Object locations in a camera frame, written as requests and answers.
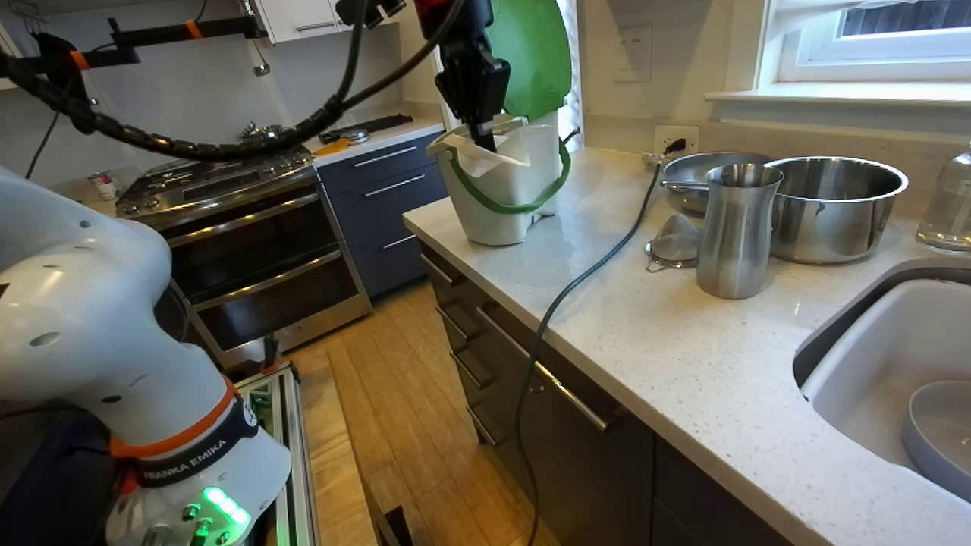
oven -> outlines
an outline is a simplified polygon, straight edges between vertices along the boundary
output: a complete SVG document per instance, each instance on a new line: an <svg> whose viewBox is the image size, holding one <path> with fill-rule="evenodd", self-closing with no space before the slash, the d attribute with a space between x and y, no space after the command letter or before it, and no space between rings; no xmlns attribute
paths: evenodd
<svg viewBox="0 0 971 546"><path fill-rule="evenodd" d="M181 311L169 332L229 372L372 313L304 153L156 170L118 213L164 234Z"/></svg>

kitchen sink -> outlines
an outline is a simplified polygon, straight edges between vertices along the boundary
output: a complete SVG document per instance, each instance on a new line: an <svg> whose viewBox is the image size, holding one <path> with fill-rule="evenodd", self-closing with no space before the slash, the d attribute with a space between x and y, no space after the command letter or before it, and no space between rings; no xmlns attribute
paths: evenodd
<svg viewBox="0 0 971 546"><path fill-rule="evenodd" d="M913 466L911 394L971 379L971 262L911 262L866 288L796 358L806 402L843 436Z"/></svg>

window sill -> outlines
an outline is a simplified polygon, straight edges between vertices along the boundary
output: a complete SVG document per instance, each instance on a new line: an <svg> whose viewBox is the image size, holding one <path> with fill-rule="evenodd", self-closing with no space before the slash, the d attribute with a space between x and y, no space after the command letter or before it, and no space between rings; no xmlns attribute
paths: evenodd
<svg viewBox="0 0 971 546"><path fill-rule="evenodd" d="M971 84L774 84L763 91L715 91L712 104L818 104L818 105L913 105L971 110Z"/></svg>

oven door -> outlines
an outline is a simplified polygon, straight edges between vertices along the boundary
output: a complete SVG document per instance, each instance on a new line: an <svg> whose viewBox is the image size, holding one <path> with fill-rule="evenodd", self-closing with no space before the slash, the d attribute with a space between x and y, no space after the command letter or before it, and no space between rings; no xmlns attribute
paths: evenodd
<svg viewBox="0 0 971 546"><path fill-rule="evenodd" d="M363 291L319 184L261 197L164 238L172 245L176 291L215 358Z"/></svg>

stainless steel pitcher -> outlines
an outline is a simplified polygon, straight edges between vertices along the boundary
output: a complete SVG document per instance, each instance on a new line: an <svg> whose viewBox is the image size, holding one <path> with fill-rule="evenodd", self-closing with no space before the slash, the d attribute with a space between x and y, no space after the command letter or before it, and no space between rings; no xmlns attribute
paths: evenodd
<svg viewBox="0 0 971 546"><path fill-rule="evenodd" d="M763 291L770 255L770 211L783 183L765 164L728 164L708 174L708 211L699 253L699 285L745 302Z"/></svg>

